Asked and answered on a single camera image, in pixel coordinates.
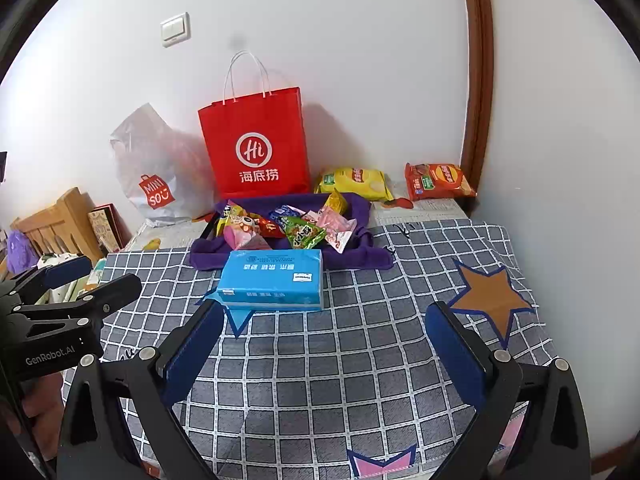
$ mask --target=wooden headboard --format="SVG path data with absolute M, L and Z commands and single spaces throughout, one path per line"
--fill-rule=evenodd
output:
M 73 187 L 54 205 L 28 218 L 15 219 L 11 229 L 23 232 L 38 255 L 46 253 L 82 253 L 95 265 L 103 257 L 87 213 L 90 209 Z

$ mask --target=metal bolt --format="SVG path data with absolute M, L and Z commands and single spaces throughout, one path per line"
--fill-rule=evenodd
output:
M 511 354 L 502 349 L 496 350 L 494 352 L 494 357 L 495 360 L 500 361 L 501 363 L 508 363 L 509 361 L 511 361 Z
M 562 358 L 556 359 L 556 368 L 565 372 L 569 369 L 569 363 Z
M 80 364 L 82 366 L 88 366 L 94 362 L 94 356 L 92 354 L 83 355 L 82 359 L 80 359 Z
M 138 357 L 143 361 L 148 361 L 152 359 L 154 355 L 156 355 L 156 349 L 152 346 L 145 346 L 138 354 Z

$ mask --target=miniso bag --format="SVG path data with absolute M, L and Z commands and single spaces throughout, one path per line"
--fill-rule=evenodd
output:
M 213 176 L 200 139 L 170 128 L 147 103 L 111 134 L 122 191 L 153 225 L 213 210 Z

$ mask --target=checkered tablecloth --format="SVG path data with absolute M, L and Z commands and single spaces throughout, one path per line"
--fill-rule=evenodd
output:
M 484 272 L 506 266 L 514 289 L 535 309 L 515 315 L 510 353 L 530 364 L 555 357 L 504 228 L 460 219 L 372 231 L 377 246 L 396 251 L 391 269 L 325 272 L 322 312 L 255 314 L 237 339 L 226 326 L 188 398 L 174 406 L 217 475 L 345 479 L 353 476 L 347 449 L 384 460 L 412 445 L 414 472 L 437 467 L 474 414 L 424 333 L 426 307 L 464 287 L 454 259 Z M 143 291 L 105 320 L 105 360 L 158 345 L 216 285 L 220 271 L 189 267 L 187 254 L 108 257 L 103 281 L 135 272 Z M 458 316 L 498 348 L 484 316 Z M 154 460 L 133 403 L 123 404 L 141 455 Z

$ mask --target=hi logo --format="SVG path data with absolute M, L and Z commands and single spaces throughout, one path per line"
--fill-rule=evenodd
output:
M 271 160 L 272 149 L 269 139 L 263 134 L 249 132 L 236 142 L 238 160 L 249 168 L 260 168 Z

